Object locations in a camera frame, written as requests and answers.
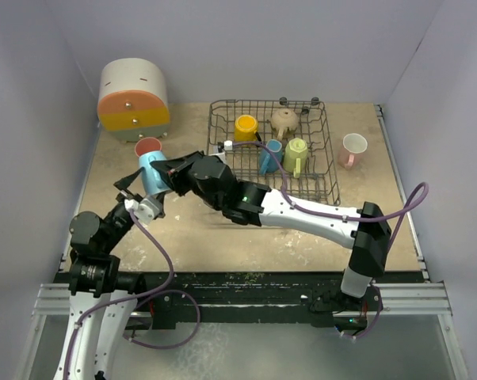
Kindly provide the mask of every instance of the beige table surface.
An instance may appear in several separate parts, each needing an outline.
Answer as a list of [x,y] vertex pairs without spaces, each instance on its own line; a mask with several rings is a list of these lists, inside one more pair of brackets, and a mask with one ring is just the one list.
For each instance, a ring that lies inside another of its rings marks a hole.
[[[338,166],[342,206],[361,207],[365,200],[378,203],[390,213],[402,206],[384,137],[373,104],[326,104],[330,135],[337,153],[342,137],[350,132],[368,140],[364,160],[353,170]],[[208,104],[170,106],[172,124],[162,140],[163,152],[175,158],[194,150],[205,150]],[[101,133],[81,211],[101,216],[115,204],[113,182],[135,172],[138,159],[133,143]],[[143,194],[141,180],[131,187]],[[169,194],[166,217],[148,229],[172,257],[176,271],[341,271],[350,251],[321,237],[281,228],[238,226],[205,206],[195,195]],[[164,271],[166,263],[156,248],[135,227],[113,254],[125,271]],[[419,270],[407,222],[389,253],[387,270]]]

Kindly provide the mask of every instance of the mug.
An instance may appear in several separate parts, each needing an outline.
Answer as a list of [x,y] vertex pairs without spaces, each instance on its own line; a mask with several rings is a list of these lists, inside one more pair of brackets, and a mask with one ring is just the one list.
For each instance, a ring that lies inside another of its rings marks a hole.
[[235,121],[235,141],[256,141],[258,121],[251,115],[241,115]]
[[[278,140],[272,139],[267,142],[267,148],[269,148],[274,153],[274,156],[276,156],[277,160],[281,162],[283,158],[283,144],[281,144]],[[258,164],[260,166],[261,175],[265,173],[273,173],[279,169],[276,160],[274,160],[270,153],[265,149],[261,149]]]
[[300,173],[305,168],[309,148],[302,139],[298,137],[290,140],[284,152],[283,167],[287,172],[293,173],[295,178],[300,177]]
[[299,126],[299,117],[289,108],[279,108],[272,114],[270,126],[277,139],[285,139],[288,135],[293,136]]
[[367,140],[362,135],[350,133],[344,136],[338,155],[339,165],[347,170],[356,166],[364,156],[367,146]]
[[141,139],[135,145],[135,153],[139,157],[139,167],[143,168],[143,189],[148,196],[154,196],[160,192],[170,190],[162,181],[158,171],[151,166],[151,162],[153,161],[166,161],[166,157],[162,153],[161,148],[161,142],[154,137]]

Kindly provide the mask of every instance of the light green mug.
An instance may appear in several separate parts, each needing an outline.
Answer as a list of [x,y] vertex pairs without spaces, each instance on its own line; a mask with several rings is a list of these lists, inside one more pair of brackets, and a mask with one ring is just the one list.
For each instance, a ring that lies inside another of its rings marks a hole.
[[302,139],[297,137],[290,140],[284,151],[284,170],[293,173],[295,178],[299,178],[300,173],[302,173],[305,168],[308,151],[307,143]]

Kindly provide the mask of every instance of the white mug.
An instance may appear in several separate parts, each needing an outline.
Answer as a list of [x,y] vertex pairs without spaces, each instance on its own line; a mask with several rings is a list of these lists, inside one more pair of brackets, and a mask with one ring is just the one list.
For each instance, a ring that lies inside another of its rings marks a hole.
[[350,133],[344,136],[338,155],[339,165],[347,170],[356,166],[364,156],[367,146],[367,140],[362,135]]

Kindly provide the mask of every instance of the blue cup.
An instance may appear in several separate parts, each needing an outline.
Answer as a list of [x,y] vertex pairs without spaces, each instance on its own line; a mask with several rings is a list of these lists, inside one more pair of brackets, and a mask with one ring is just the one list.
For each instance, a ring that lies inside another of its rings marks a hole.
[[[267,148],[269,148],[273,152],[274,156],[276,156],[277,160],[281,162],[283,158],[283,144],[281,144],[278,140],[272,139],[267,142]],[[267,152],[265,149],[261,150],[258,164],[260,166],[261,175],[265,173],[273,173],[279,169],[276,160],[274,160],[272,156],[270,156],[269,152]]]
[[160,150],[148,152],[139,157],[139,167],[143,168],[143,189],[148,196],[155,196],[160,192],[170,190],[170,188],[162,181],[158,171],[151,166],[151,162],[153,161],[166,161],[166,157]]

